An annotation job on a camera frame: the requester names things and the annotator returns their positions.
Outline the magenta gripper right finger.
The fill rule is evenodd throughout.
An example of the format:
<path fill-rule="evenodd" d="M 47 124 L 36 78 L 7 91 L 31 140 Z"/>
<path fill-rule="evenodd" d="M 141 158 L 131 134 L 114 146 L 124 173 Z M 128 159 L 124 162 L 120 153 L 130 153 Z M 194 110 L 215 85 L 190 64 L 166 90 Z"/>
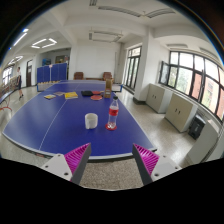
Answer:
<path fill-rule="evenodd" d="M 178 164 L 167 156 L 159 156 L 154 151 L 137 144 L 133 145 L 132 154 L 143 185 L 148 185 L 181 169 Z"/>

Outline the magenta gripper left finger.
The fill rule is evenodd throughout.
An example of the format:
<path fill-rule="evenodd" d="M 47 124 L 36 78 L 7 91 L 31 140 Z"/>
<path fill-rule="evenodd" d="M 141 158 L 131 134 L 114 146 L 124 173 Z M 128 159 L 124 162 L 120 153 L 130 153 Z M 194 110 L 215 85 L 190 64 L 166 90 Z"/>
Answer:
<path fill-rule="evenodd" d="M 90 154 L 91 144 L 87 143 L 65 155 L 55 154 L 42 169 L 79 185 Z"/>

